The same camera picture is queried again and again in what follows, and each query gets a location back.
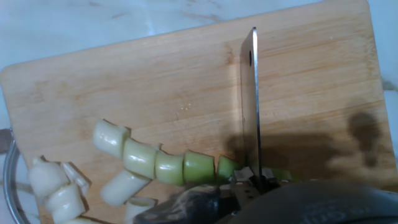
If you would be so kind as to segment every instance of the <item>green leek piece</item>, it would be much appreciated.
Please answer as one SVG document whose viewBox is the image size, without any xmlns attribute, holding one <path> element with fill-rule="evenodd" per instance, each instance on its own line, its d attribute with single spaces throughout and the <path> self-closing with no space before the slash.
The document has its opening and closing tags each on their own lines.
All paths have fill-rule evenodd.
<svg viewBox="0 0 398 224">
<path fill-rule="evenodd" d="M 184 179 L 196 184 L 214 184 L 214 157 L 189 150 L 185 152 Z"/>
<path fill-rule="evenodd" d="M 228 184 L 229 178 L 234 174 L 234 170 L 241 170 L 242 166 L 238 164 L 236 161 L 227 158 L 225 156 L 220 156 L 218 159 L 218 168 L 217 168 L 217 184 Z"/>
<path fill-rule="evenodd" d="M 171 156 L 162 151 L 156 154 L 156 178 L 165 184 L 183 186 L 183 156 Z"/>
</svg>

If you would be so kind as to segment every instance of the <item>marble countertop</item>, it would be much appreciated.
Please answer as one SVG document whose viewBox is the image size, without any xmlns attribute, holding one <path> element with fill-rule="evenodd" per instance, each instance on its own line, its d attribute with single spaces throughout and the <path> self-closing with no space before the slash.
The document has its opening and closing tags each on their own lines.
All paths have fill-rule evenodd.
<svg viewBox="0 0 398 224">
<path fill-rule="evenodd" d="M 310 4 L 321 0 L 0 0 L 0 69 L 13 63 L 180 29 Z M 398 150 L 398 1 L 369 0 L 394 149 Z M 10 121 L 0 93 L 0 129 Z M 0 169 L 4 155 L 0 155 Z M 31 223 L 40 223 L 17 168 L 18 196 Z M 13 220 L 0 194 L 2 223 Z"/>
</svg>

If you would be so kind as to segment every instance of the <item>green onion piece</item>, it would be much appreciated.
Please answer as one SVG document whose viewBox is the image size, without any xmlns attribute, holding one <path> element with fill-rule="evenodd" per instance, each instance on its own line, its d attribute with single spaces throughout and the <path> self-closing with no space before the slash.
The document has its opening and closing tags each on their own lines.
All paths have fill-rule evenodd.
<svg viewBox="0 0 398 224">
<path fill-rule="evenodd" d="M 218 168 L 217 168 L 217 184 L 228 184 L 229 178 L 234 174 L 234 170 L 241 170 L 242 166 L 238 164 L 236 161 L 227 158 L 225 156 L 220 156 L 218 159 Z"/>
<path fill-rule="evenodd" d="M 155 158 L 159 152 L 154 145 L 136 142 L 127 139 L 124 143 L 124 168 L 150 179 L 155 178 Z"/>
<path fill-rule="evenodd" d="M 156 154 L 156 178 L 165 184 L 183 186 L 183 156 L 171 156 L 162 151 Z"/>
<path fill-rule="evenodd" d="M 196 184 L 214 184 L 214 157 L 189 150 L 185 152 L 184 179 Z"/>
</svg>

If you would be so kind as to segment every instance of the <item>knife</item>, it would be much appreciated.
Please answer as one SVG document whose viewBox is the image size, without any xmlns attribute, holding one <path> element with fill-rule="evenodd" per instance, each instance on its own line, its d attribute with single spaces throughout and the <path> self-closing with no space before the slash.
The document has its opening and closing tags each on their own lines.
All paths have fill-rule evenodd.
<svg viewBox="0 0 398 224">
<path fill-rule="evenodd" d="M 255 187 L 261 192 L 261 136 L 259 116 L 257 30 L 252 28 L 241 47 L 241 94 L 243 141 L 246 165 L 255 176 Z"/>
</svg>

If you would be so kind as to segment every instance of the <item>wooden cutting board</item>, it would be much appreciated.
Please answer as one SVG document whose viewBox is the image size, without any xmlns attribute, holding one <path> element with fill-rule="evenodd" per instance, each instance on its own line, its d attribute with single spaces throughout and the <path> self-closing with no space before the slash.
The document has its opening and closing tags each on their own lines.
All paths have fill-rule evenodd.
<svg viewBox="0 0 398 224">
<path fill-rule="evenodd" d="M 7 67 L 1 84 L 28 167 L 41 154 L 72 161 L 92 181 L 85 215 L 122 223 L 124 206 L 99 196 L 123 163 L 91 142 L 98 118 L 171 154 L 239 155 L 239 51 L 253 26 L 265 165 L 303 180 L 396 190 L 366 0 L 325 1 Z M 154 180 L 138 196 L 162 202 L 181 190 Z M 52 222 L 43 207 L 40 214 Z"/>
</svg>

